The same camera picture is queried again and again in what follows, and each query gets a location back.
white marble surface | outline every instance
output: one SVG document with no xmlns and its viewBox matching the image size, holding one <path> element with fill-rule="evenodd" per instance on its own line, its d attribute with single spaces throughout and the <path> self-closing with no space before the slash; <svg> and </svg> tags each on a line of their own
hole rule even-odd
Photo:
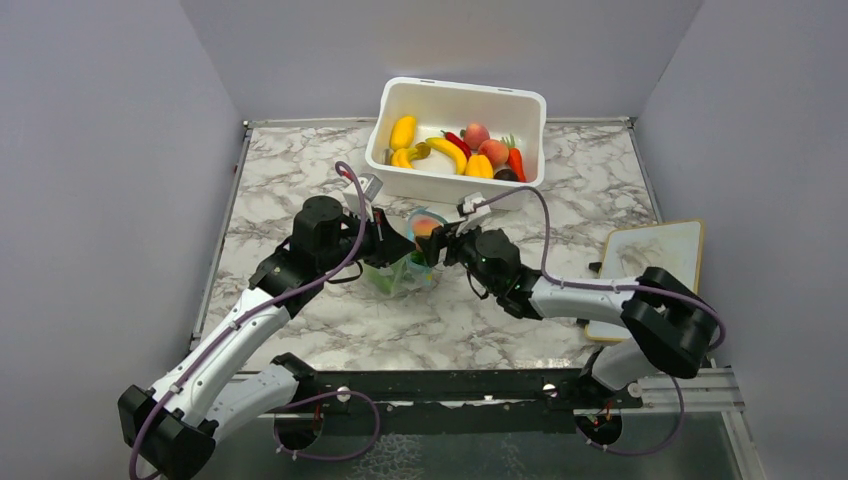
<svg viewBox="0 0 848 480">
<path fill-rule="evenodd" d="M 227 230 L 204 334 L 246 286 L 256 265 L 291 231 L 305 199 L 341 199 L 343 181 L 333 162 L 364 169 L 373 125 L 261 128 L 253 132 Z M 626 128 L 549 124 L 543 193 L 551 209 L 552 273 L 591 277 L 607 234 L 655 222 L 644 179 Z M 425 202 L 381 196 L 387 214 L 403 216 Z M 522 261 L 539 266 L 542 210 L 498 212 L 489 226 L 503 228 L 520 246 Z M 293 352 L 316 369 L 474 369 L 582 366 L 595 345 L 572 319 L 510 317 L 494 299 L 478 300 L 458 267 L 442 269 L 430 292 L 386 300 L 363 283 L 327 285 L 284 329 L 251 357 L 244 370 L 264 368 Z"/>
</svg>

plastic fruit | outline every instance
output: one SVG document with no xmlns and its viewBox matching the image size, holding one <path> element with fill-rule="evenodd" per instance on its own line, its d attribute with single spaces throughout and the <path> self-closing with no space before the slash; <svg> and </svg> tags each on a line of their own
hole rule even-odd
<svg viewBox="0 0 848 480">
<path fill-rule="evenodd" d="M 501 141 L 509 147 L 509 157 L 506 160 L 506 164 L 518 176 L 519 182 L 526 182 L 527 176 L 524 175 L 524 160 L 521 158 L 521 151 L 515 148 L 515 137 L 510 133 L 509 138 L 504 137 Z"/>
<path fill-rule="evenodd" d="M 441 225 L 434 218 L 423 218 L 412 225 L 412 235 L 416 239 L 418 237 L 430 238 L 430 235 L 433 234 L 433 229 Z M 421 246 L 418 245 L 417 241 L 415 242 L 415 249 L 419 252 L 421 251 Z"/>
<path fill-rule="evenodd" d="M 392 154 L 391 164 L 393 167 L 399 168 L 414 168 L 412 160 L 421 160 L 430 156 L 430 146 L 424 142 L 416 144 L 414 147 L 401 148 Z"/>
<path fill-rule="evenodd" d="M 492 170 L 492 162 L 485 155 L 471 155 L 465 174 L 469 177 L 492 178 L 495 171 Z"/>
<path fill-rule="evenodd" d="M 469 123 L 465 130 L 459 132 L 459 136 L 462 137 L 468 148 L 477 150 L 480 148 L 480 144 L 489 139 L 489 131 L 479 123 Z"/>
<path fill-rule="evenodd" d="M 508 168 L 495 172 L 495 180 L 506 180 L 507 182 L 517 182 L 518 174 Z"/>
<path fill-rule="evenodd" d="M 468 163 L 468 159 L 465 158 L 465 154 L 462 153 L 459 147 L 452 144 L 448 139 L 441 137 L 430 137 L 425 140 L 427 145 L 436 150 L 437 152 L 442 152 L 451 160 L 456 163 L 456 174 L 462 175 L 465 173 L 465 165 Z"/>
<path fill-rule="evenodd" d="M 417 123 L 415 117 L 410 115 L 401 117 L 400 120 L 395 122 L 395 126 L 392 127 L 392 135 L 389 139 L 389 147 L 392 150 L 400 150 L 401 148 L 408 148 L 412 145 Z"/>
<path fill-rule="evenodd" d="M 477 151 L 485 155 L 495 168 L 500 167 L 509 159 L 509 147 L 494 138 L 486 140 Z"/>
</svg>

gray wall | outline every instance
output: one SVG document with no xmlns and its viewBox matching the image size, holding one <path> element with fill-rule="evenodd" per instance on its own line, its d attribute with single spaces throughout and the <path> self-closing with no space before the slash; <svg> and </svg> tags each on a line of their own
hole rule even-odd
<svg viewBox="0 0 848 480">
<path fill-rule="evenodd" d="M 249 119 L 376 116 L 397 75 L 637 115 L 702 0 L 181 0 Z"/>
<path fill-rule="evenodd" d="M 844 0 L 706 0 L 636 126 L 665 215 L 706 220 L 703 294 L 775 480 L 848 470 L 846 23 Z"/>
<path fill-rule="evenodd" d="M 115 402 L 185 354 L 240 117 L 176 0 L 0 2 L 0 64 L 2 477 L 126 478 Z"/>
</svg>

purple cable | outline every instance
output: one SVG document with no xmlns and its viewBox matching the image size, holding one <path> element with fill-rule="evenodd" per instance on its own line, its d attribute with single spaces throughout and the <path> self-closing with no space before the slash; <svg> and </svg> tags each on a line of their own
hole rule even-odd
<svg viewBox="0 0 848 480">
<path fill-rule="evenodd" d="M 353 169 L 350 168 L 350 165 L 348 165 L 345 162 L 341 162 L 341 161 L 336 162 L 335 167 L 336 167 L 336 173 L 338 173 L 340 176 L 347 177 L 348 179 L 350 179 L 353 182 L 353 186 L 354 186 L 354 188 L 356 188 L 356 194 L 359 197 L 359 211 L 365 212 L 365 209 L 366 209 L 365 194 L 362 192 L 362 186 L 359 184 L 359 179 L 356 177 L 356 173 L 354 173 Z M 192 363 L 191 365 L 186 367 L 183 374 L 177 379 L 176 382 L 174 382 L 174 385 L 177 388 L 182 388 L 182 386 L 185 384 L 186 380 L 188 380 L 188 378 L 191 377 L 191 375 L 198 368 L 200 368 L 200 365 L 202 365 L 203 362 L 209 357 L 209 355 L 211 355 L 212 352 L 214 352 L 218 348 L 218 346 L 221 344 L 221 342 L 223 342 L 224 339 L 226 339 L 227 336 L 229 336 L 229 334 L 231 332 L 238 330 L 239 327 L 241 327 L 242 324 L 246 323 L 254 315 L 261 312 L 262 310 L 265 310 L 269 306 L 274 305 L 275 303 L 286 300 L 286 299 L 291 298 L 295 295 L 299 295 L 299 294 L 301 294 L 301 293 L 303 293 L 307 290 L 311 290 L 311 289 L 317 287 L 318 285 L 321 285 L 322 283 L 326 282 L 327 280 L 329 280 L 330 278 L 335 276 L 337 273 L 339 273 L 343 268 L 345 268 L 345 266 L 348 263 L 350 263 L 351 260 L 353 260 L 353 257 L 356 255 L 356 252 L 359 251 L 359 247 L 362 245 L 362 240 L 363 240 L 364 237 L 365 237 L 365 222 L 360 221 L 359 222 L 359 230 L 356 233 L 356 240 L 353 242 L 353 246 L 351 247 L 350 252 L 348 252 L 347 256 L 344 258 L 344 260 L 341 261 L 341 263 L 339 263 L 336 266 L 336 268 L 330 270 L 329 272 L 327 272 L 321 278 L 313 280 L 312 282 L 309 282 L 306 285 L 302 285 L 298 288 L 295 288 L 294 290 L 288 290 L 288 291 L 282 293 L 281 295 L 278 295 L 278 296 L 276 296 L 276 297 L 274 297 L 274 298 L 272 298 L 272 299 L 270 299 L 270 300 L 268 300 L 268 301 L 266 301 L 266 302 L 264 302 L 264 303 L 262 303 L 262 304 L 260 304 L 256 307 L 248 310 L 247 312 L 245 312 L 241 317 L 239 317 L 238 319 L 236 319 L 235 322 L 233 322 L 235 324 L 234 325 L 235 328 L 230 327 L 229 329 L 221 332 L 221 334 L 218 335 L 218 337 L 216 337 L 215 340 L 213 340 L 211 344 L 209 344 L 209 347 L 207 347 L 205 350 L 200 352 L 200 355 L 197 356 L 197 359 L 194 361 L 194 363 Z M 135 442 L 133 442 L 132 453 L 130 454 L 129 471 L 130 471 L 130 479 L 131 480 L 153 480 L 154 478 L 159 476 L 160 472 L 154 472 L 153 474 L 151 474 L 147 477 L 139 478 L 138 474 L 136 473 L 136 469 L 137 469 L 137 466 L 138 466 L 138 457 L 141 455 L 141 444 L 144 442 L 144 437 L 145 437 L 145 435 L 147 435 L 147 431 L 150 429 L 150 425 L 153 424 L 153 419 L 156 418 L 156 415 L 162 410 L 162 408 L 164 408 L 165 404 L 167 404 L 168 401 L 171 400 L 171 398 L 173 396 L 174 396 L 174 392 L 172 392 L 171 390 L 168 390 L 167 392 L 165 392 L 165 394 L 162 395 L 162 398 L 159 399 L 159 402 L 153 407 L 153 409 L 150 411 L 150 414 L 147 415 L 147 418 L 145 418 L 144 422 L 141 424 L 141 428 L 138 430 L 138 435 L 136 435 L 136 437 L 135 437 Z"/>
<path fill-rule="evenodd" d="M 380 437 L 380 411 L 377 409 L 377 404 L 374 403 L 374 400 L 371 400 L 371 398 L 369 398 L 368 395 L 365 395 L 364 393 L 353 392 L 353 391 L 327 392 L 327 393 L 315 395 L 314 397 L 309 397 L 309 398 L 306 398 L 306 399 L 303 399 L 303 400 L 300 400 L 300 401 L 297 401 L 297 402 L 294 402 L 294 403 L 290 403 L 283 408 L 286 408 L 286 409 L 297 408 L 297 407 L 300 407 L 300 406 L 303 406 L 303 405 L 306 405 L 306 404 L 309 404 L 309 403 L 312 403 L 312 402 L 317 402 L 318 400 L 323 400 L 323 399 L 329 398 L 329 397 L 337 397 L 339 395 L 351 395 L 351 396 L 354 396 L 354 397 L 359 397 L 359 398 L 365 400 L 366 402 L 368 402 L 368 406 L 370 406 L 371 411 L 374 412 L 374 433 L 371 435 L 371 439 L 368 440 L 368 443 L 364 447 L 362 447 L 361 449 L 359 449 L 359 450 L 357 450 L 353 453 L 348 453 L 347 455 L 339 455 L 339 456 L 312 455 L 310 453 L 300 453 L 300 451 L 289 450 L 288 448 L 286 448 L 285 445 L 283 445 L 283 442 L 280 440 L 280 436 L 277 433 L 277 429 L 275 428 L 274 429 L 274 440 L 277 442 L 277 453 L 286 452 L 288 454 L 291 454 L 294 458 L 306 458 L 306 459 L 309 459 L 309 460 L 322 460 L 322 461 L 325 461 L 325 462 L 343 462 L 345 460 L 352 460 L 352 459 L 364 454 L 368 450 L 371 450 L 371 447 L 373 447 L 374 444 L 377 443 L 377 439 Z"/>
<path fill-rule="evenodd" d="M 509 190 L 507 192 L 495 195 L 494 197 L 489 198 L 482 203 L 478 203 L 476 205 L 476 207 L 482 207 L 482 206 L 485 206 L 485 205 L 490 205 L 490 204 L 495 203 L 495 202 L 497 202 L 498 200 L 500 200 L 504 197 L 512 195 L 513 193 L 519 192 L 521 190 L 527 190 L 529 192 L 532 192 L 534 195 L 536 195 L 539 198 L 539 201 L 542 202 L 542 211 L 545 214 L 545 245 L 542 248 L 542 264 L 541 264 L 540 270 L 542 271 L 542 276 L 545 277 L 545 279 L 547 281 L 549 281 L 553 284 L 556 284 L 556 285 L 560 285 L 562 287 L 582 288 L 584 290 L 602 290 L 602 291 L 607 291 L 607 292 L 614 292 L 616 290 L 626 290 L 626 291 L 635 290 L 635 291 L 640 291 L 640 292 L 645 292 L 645 293 L 653 293 L 655 295 L 662 295 L 662 296 L 665 296 L 665 297 L 673 298 L 675 300 L 679 300 L 681 302 L 686 302 L 690 305 L 693 305 L 693 306 L 707 312 L 711 317 L 713 317 L 713 319 L 716 321 L 716 324 L 718 325 L 718 338 L 716 338 L 716 340 L 712 344 L 710 344 L 709 351 L 715 350 L 716 348 L 721 346 L 722 343 L 724 343 L 725 330 L 726 330 L 726 328 L 724 326 L 724 322 L 721 321 L 721 319 L 718 317 L 718 313 L 715 310 L 713 310 L 712 307 L 710 307 L 709 305 L 707 305 L 706 303 L 704 303 L 704 302 L 702 302 L 698 299 L 695 299 L 695 298 L 692 298 L 692 297 L 687 297 L 686 295 L 682 295 L 682 294 L 677 293 L 677 292 L 669 292 L 669 291 L 663 290 L 661 288 L 648 287 L 648 286 L 639 285 L 639 284 L 616 285 L 616 286 L 596 285 L 596 284 L 593 284 L 593 283 L 582 283 L 582 282 L 573 282 L 573 281 L 568 281 L 568 280 L 562 280 L 562 279 L 554 277 L 553 275 L 550 275 L 548 273 L 548 270 L 547 270 L 547 262 L 548 262 L 548 249 L 549 249 L 550 243 L 551 243 L 551 215 L 550 215 L 550 212 L 548 211 L 548 203 L 545 201 L 545 197 L 542 196 L 542 193 L 539 190 L 537 190 L 537 189 L 535 189 L 535 188 L 533 188 L 529 185 L 522 185 L 520 187 L 515 187 L 512 190 Z"/>
<path fill-rule="evenodd" d="M 590 446 L 592 446 L 593 448 L 595 448 L 597 450 L 601 450 L 604 453 L 611 453 L 613 455 L 618 455 L 620 457 L 641 457 L 641 456 L 644 456 L 644 455 L 653 455 L 654 453 L 657 453 L 661 450 L 664 450 L 666 447 L 671 445 L 674 442 L 675 439 L 677 439 L 678 435 L 680 435 L 681 430 L 683 430 L 683 419 L 686 418 L 685 417 L 686 407 L 684 407 L 684 403 L 683 403 L 683 391 L 680 390 L 680 384 L 677 383 L 677 379 L 674 378 L 674 377 L 670 377 L 670 378 L 671 378 L 671 382 L 674 383 L 674 389 L 677 391 L 677 399 L 680 401 L 680 415 L 678 415 L 677 422 L 674 424 L 674 430 L 671 431 L 671 433 L 668 435 L 668 437 L 665 438 L 665 440 L 663 440 L 662 442 L 660 442 L 656 446 L 651 447 L 647 450 L 636 451 L 636 452 L 629 452 L 627 450 L 616 450 L 616 449 L 610 448 L 610 447 L 607 447 L 606 449 L 604 449 L 604 447 L 602 445 L 598 445 L 597 443 L 593 442 L 592 440 L 589 440 L 589 437 L 586 436 L 586 433 L 583 432 L 583 430 L 580 430 L 578 428 L 577 431 L 580 432 L 580 435 L 582 435 L 583 438 L 585 438 L 588 441 L 588 444 Z"/>
</svg>

